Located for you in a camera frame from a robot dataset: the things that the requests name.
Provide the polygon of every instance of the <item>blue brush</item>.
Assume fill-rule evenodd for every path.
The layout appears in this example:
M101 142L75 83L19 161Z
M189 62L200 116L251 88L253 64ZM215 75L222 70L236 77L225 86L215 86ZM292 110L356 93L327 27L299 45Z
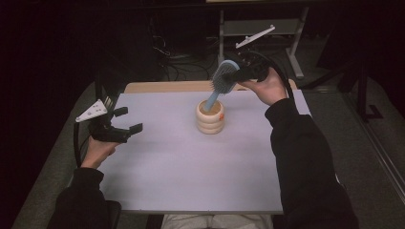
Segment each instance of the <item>blue brush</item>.
M232 60L224 60L220 66L218 67L217 71L215 71L214 76L212 76L212 86L214 88L214 92L211 96L206 100L205 105L203 106L203 110L205 112L209 112L214 105L215 101L217 100L220 94L228 94L232 91L233 87L235 86L235 82L228 82L223 79L223 75L226 73L233 73L239 70L238 64L233 62Z

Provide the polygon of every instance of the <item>person's right hand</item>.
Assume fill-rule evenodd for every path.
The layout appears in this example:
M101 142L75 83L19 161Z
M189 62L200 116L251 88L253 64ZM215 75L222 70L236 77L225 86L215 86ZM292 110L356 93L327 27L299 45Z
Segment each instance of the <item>person's right hand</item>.
M269 106L283 98L287 98L286 88L284 87L283 81L273 68L268 68L267 78L262 82L247 80L244 82L238 82L238 84L249 88L257 94L262 102Z

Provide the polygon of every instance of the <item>person's left hand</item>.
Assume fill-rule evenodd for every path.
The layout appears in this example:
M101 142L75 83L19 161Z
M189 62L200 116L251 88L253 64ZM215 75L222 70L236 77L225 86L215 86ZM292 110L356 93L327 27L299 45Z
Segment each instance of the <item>person's left hand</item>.
M89 136L89 147L87 148L87 155L81 163L81 168L97 169L101 163L116 151L117 142L104 142L94 140Z

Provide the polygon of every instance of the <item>hand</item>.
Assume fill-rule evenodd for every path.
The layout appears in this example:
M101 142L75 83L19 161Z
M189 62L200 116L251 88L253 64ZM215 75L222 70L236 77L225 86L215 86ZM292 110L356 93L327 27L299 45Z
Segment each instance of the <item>hand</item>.
M89 136L89 147L87 148L86 157L84 157L81 168L96 169L101 165L107 156L112 155L116 151L117 142L103 142L94 140Z
M262 102L269 106L283 98L287 98L286 88L284 87L283 81L273 68L268 68L267 78L262 82L247 80L244 82L238 82L238 84L249 88L257 94Z

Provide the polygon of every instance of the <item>brush head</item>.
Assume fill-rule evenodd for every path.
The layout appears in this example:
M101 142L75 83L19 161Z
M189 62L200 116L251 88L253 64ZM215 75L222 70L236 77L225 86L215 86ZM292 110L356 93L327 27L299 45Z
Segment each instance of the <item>brush head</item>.
M227 73L234 73L239 70L238 64L232 60L224 60L217 71L215 71L214 76L212 76L212 87L214 92L217 94L228 94L232 91L235 86L235 82L225 80L223 75Z

